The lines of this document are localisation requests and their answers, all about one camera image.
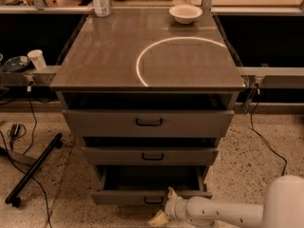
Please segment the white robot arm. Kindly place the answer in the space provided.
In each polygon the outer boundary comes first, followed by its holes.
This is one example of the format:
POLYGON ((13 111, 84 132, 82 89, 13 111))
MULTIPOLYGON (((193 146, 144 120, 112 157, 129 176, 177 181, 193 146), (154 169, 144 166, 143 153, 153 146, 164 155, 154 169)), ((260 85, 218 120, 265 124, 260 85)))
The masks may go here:
POLYGON ((148 221, 159 227, 169 220, 196 228, 215 228, 219 220, 239 228, 304 228, 304 179, 286 175, 269 186, 262 205, 216 202, 204 197, 183 199, 172 187, 164 210, 148 221))

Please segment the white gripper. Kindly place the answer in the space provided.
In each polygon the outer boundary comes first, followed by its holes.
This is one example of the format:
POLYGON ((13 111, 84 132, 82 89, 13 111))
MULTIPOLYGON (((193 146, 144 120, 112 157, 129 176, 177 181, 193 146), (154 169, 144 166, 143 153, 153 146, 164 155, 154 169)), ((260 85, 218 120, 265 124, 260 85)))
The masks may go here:
POLYGON ((151 227, 160 227, 166 224, 170 219, 174 221, 187 220, 187 199, 177 197, 177 193, 173 187, 168 187, 168 201, 164 210, 160 210, 155 217, 148 221, 151 227))

